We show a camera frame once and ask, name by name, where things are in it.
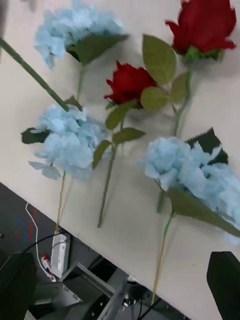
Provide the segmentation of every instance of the hydrangea flower head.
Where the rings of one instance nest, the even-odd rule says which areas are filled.
[[[44,23],[37,29],[33,46],[52,69],[54,57],[63,58],[67,47],[87,36],[117,35],[122,29],[122,23],[112,12],[98,12],[74,0],[73,10],[62,8],[44,13]]]
[[[209,154],[198,142],[191,149],[176,137],[160,137],[148,145],[140,163],[145,175],[155,179],[165,191],[186,190],[240,229],[240,180],[227,164],[209,164],[221,150],[222,145]],[[239,238],[226,234],[232,244],[240,242]]]
[[[68,107],[69,111],[65,111],[58,104],[51,105],[39,117],[39,126],[32,133],[46,130],[50,133],[44,141],[44,150],[35,155],[46,159],[46,164],[30,164],[37,170],[42,169],[42,174],[48,178],[56,180],[59,177],[54,164],[85,181],[93,170],[94,152],[100,142],[109,137],[109,133],[101,123],[87,116],[86,108],[80,111],[74,105],[69,104]]]

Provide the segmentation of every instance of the white table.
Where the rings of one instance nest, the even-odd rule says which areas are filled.
[[[72,57],[58,60],[49,71],[32,46],[34,32],[46,8],[56,8],[63,0],[39,0],[35,13],[20,0],[9,1],[5,39],[37,72],[66,99],[77,91],[77,64]],[[172,42],[165,19],[177,19],[177,0],[102,0],[100,7],[113,10],[123,21],[131,38],[91,65],[86,73],[81,101],[91,114],[104,120],[104,94],[110,92],[105,80],[112,77],[116,58],[122,63],[143,64],[142,33],[154,34]],[[203,62],[194,76],[194,100],[187,113],[182,138],[200,134],[210,127],[228,152],[240,176],[240,33],[232,39],[238,48],[226,53],[222,63]],[[57,218],[61,182],[34,170],[34,151],[40,145],[24,145],[20,133],[37,124],[37,118],[53,100],[5,53],[0,65],[0,181],[54,221]],[[157,114],[144,111],[128,118],[147,135],[119,148],[108,193],[107,214],[97,229],[98,214],[107,173],[107,161],[95,171],[92,180],[75,181],[61,219],[61,226],[92,247],[125,272],[153,289],[162,234],[170,208],[156,214],[158,188],[135,163],[149,141],[170,134],[172,111]],[[67,179],[65,193],[71,184]],[[232,251],[240,259],[240,246],[230,246],[221,231],[204,223],[177,217],[169,230],[157,294],[192,320],[220,320],[207,284],[207,267],[212,251]]]

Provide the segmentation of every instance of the metal stand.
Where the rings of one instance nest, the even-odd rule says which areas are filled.
[[[58,283],[37,286],[30,310],[52,309],[39,317],[41,320],[113,320],[128,293],[127,279],[127,274],[118,269],[106,283],[76,263]]]

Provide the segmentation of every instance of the dark floor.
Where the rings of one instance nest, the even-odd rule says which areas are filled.
[[[26,201],[0,183],[0,266],[9,255],[22,252],[36,242],[36,228],[25,210]],[[53,235],[56,224],[36,208],[28,205],[28,211],[34,217],[38,226],[38,239]],[[48,254],[51,257],[53,239],[49,238],[38,245],[39,257]],[[41,282],[49,282],[44,272],[38,265],[36,247],[29,250],[35,258],[38,269],[38,279]],[[89,265],[98,257],[98,254],[88,248],[78,239],[72,237],[69,253],[69,265],[76,260],[84,265]]]

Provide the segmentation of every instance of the red rose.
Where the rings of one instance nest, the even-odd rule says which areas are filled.
[[[134,68],[130,64],[116,62],[117,70],[113,73],[113,81],[107,80],[112,94],[105,95],[116,104],[122,104],[133,99],[140,101],[142,91],[147,87],[155,87],[156,82],[142,67]]]
[[[184,0],[178,25],[166,21],[174,34],[173,48],[185,53],[190,46],[202,53],[213,49],[234,49],[235,44],[226,40],[236,25],[235,9],[230,0]]]

